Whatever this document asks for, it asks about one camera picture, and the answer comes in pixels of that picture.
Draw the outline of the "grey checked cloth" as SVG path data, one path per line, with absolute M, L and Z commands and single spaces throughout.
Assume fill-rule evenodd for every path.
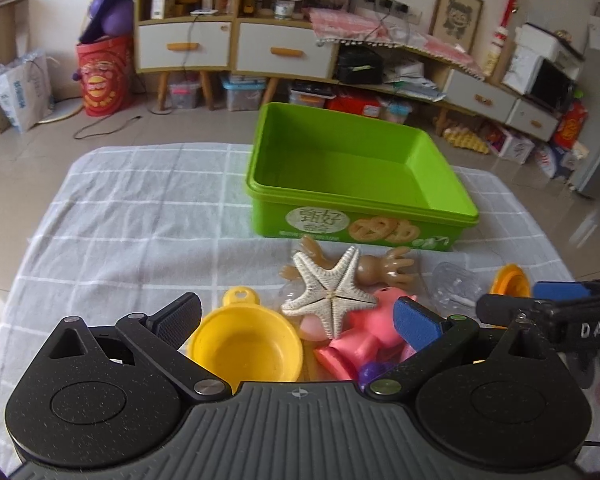
M 12 389 L 57 322 L 107 325 L 196 292 L 205 311 L 245 285 L 275 307 L 294 240 L 253 233 L 245 187 L 250 147 L 166 144 L 99 148 L 80 157 L 50 202 L 17 271 L 0 325 L 0 468 L 19 462 L 4 426 Z M 428 301 L 441 263 L 490 282 L 513 263 L 531 281 L 600 278 L 600 200 L 532 174 L 505 184 L 468 164 L 456 173 L 479 223 L 447 252 L 412 251 L 410 292 Z

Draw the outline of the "red printed bucket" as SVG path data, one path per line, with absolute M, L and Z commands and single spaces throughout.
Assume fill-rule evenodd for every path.
M 78 76 L 87 116 L 106 117 L 129 105 L 133 73 L 131 35 L 78 44 Z

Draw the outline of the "purple plush toy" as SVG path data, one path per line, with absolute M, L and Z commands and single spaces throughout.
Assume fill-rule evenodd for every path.
M 80 44 L 94 44 L 102 38 L 131 35 L 134 27 L 134 0 L 92 0 L 90 20 L 82 32 Z

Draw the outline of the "framed cartoon girl picture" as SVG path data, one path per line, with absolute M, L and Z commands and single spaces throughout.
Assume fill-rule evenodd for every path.
M 436 0 L 429 35 L 470 53 L 483 6 L 483 0 Z

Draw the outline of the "green plastic cookie box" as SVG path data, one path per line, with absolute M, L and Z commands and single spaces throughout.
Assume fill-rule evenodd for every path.
M 246 192 L 265 237 L 446 252 L 479 221 L 425 131 L 285 103 L 260 110 Z

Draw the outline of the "orange pumpkin mould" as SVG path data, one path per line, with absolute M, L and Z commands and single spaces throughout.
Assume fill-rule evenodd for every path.
M 531 286 L 524 270 L 516 264 L 502 266 L 495 274 L 489 290 L 491 295 L 529 298 Z

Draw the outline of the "microwave oven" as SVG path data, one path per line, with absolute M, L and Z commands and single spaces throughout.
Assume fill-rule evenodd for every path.
M 502 84 L 556 113 L 565 113 L 572 100 L 574 81 L 548 58 L 517 46 Z

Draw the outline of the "clear storage bin blue lid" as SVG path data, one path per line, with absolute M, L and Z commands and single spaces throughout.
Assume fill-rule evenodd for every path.
M 221 77 L 226 93 L 226 107 L 230 112 L 258 110 L 268 83 L 263 77 L 225 75 Z

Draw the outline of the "yellow plastic cup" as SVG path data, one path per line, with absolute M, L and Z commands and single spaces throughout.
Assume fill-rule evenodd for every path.
M 244 382 L 296 382 L 303 347 L 291 322 L 260 303 L 251 288 L 234 287 L 189 338 L 189 359 L 237 391 Z

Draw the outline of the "white starfish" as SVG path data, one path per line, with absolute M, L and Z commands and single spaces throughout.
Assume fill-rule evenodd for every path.
M 355 246 L 350 246 L 331 269 L 322 268 L 309 256 L 297 252 L 294 264 L 304 291 L 283 303 L 283 314 L 290 318 L 314 315 L 322 323 L 328 339 L 339 338 L 348 313 L 377 306 L 375 296 L 356 284 L 358 260 L 360 251 Z

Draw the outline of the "yellow egg tray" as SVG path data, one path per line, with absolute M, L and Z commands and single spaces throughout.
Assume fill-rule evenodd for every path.
M 464 126 L 446 128 L 442 133 L 442 138 L 451 144 L 453 148 L 462 148 L 483 155 L 490 153 L 490 148 L 488 148 L 486 142 L 477 133 Z

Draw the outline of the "long wooden tv cabinet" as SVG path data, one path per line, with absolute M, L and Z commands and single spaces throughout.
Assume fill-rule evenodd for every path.
M 406 26 L 313 9 L 303 20 L 238 18 L 235 73 L 342 84 L 431 103 L 546 141 L 559 116 L 494 84 L 460 48 Z

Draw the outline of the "clear plastic capsule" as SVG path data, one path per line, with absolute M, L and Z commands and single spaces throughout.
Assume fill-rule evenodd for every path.
M 478 275 L 456 264 L 442 262 L 432 272 L 432 300 L 442 310 L 470 315 L 485 293 Z

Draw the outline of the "wooden shelf cabinet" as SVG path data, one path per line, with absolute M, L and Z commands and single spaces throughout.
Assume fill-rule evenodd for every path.
M 206 107 L 212 76 L 234 68 L 240 0 L 134 0 L 137 73 L 156 75 L 157 112 L 166 111 L 170 79 L 196 74 Z

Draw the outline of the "pink pig toy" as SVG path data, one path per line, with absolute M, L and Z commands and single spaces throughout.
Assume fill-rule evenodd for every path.
M 302 318 L 298 333 L 306 358 L 303 378 L 309 382 L 356 382 L 363 387 L 414 356 L 416 350 L 393 324 L 393 306 L 405 295 L 404 290 L 395 287 L 376 290 L 377 306 L 348 313 L 344 330 L 335 339 L 326 337 L 322 323 L 315 316 Z

